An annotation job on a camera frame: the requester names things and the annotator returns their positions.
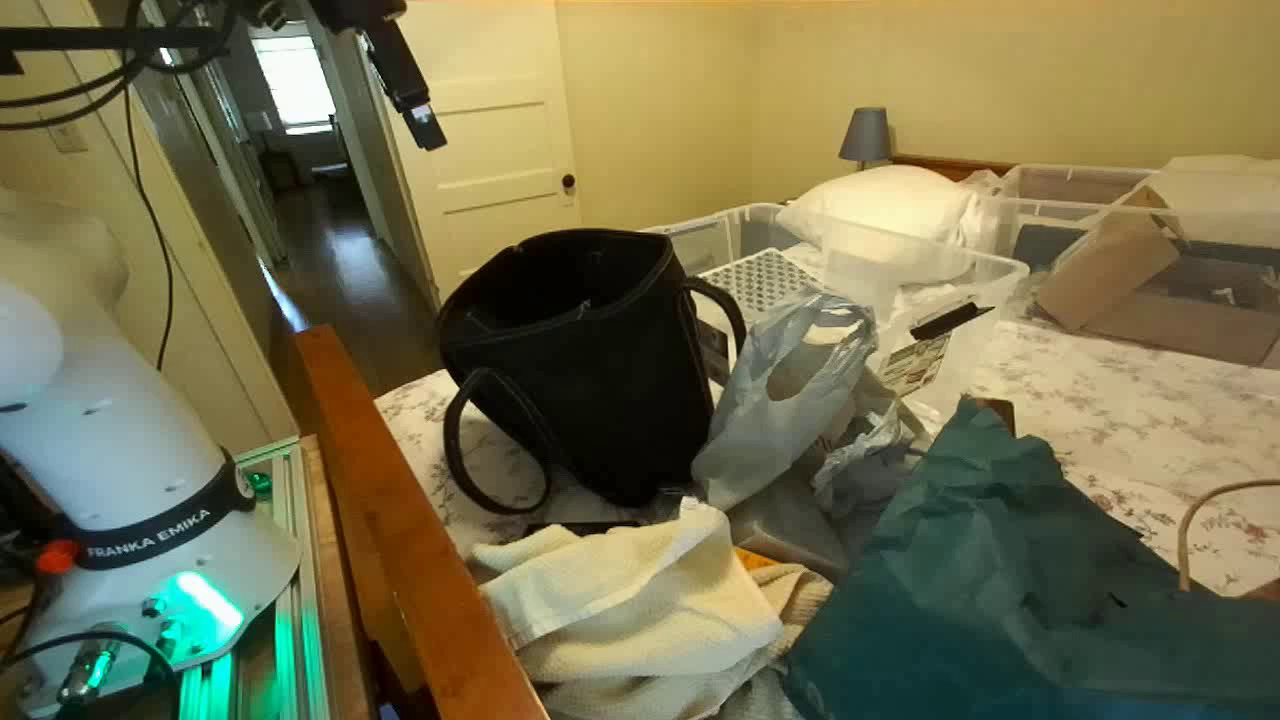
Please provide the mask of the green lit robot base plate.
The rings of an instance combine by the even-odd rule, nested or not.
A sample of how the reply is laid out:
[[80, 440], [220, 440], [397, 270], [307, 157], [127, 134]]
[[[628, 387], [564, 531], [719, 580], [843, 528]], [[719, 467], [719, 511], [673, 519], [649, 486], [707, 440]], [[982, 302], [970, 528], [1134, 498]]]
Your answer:
[[333, 720], [307, 465], [301, 436], [242, 458], [264, 490], [262, 511], [301, 549], [301, 570], [227, 658], [180, 675], [175, 720]]

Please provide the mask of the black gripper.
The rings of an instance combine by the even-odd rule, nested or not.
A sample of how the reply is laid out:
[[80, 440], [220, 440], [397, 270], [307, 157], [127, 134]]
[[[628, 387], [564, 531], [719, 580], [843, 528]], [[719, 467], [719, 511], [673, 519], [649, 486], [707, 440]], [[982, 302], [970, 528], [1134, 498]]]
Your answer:
[[435, 119], [427, 82], [401, 31], [408, 0], [314, 0], [314, 12], [329, 31], [356, 31], [366, 41], [366, 57], [376, 67], [383, 98], [408, 124], [408, 135], [424, 154], [441, 154], [448, 135]]

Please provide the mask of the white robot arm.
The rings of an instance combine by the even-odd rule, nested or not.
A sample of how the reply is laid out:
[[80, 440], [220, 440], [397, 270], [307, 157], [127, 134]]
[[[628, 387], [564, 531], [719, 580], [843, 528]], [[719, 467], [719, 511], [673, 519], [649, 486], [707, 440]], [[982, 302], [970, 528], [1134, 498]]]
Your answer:
[[234, 651], [301, 573], [237, 467], [294, 428], [256, 236], [155, 134], [227, 48], [197, 0], [6, 0], [0, 458], [52, 511], [23, 718]]

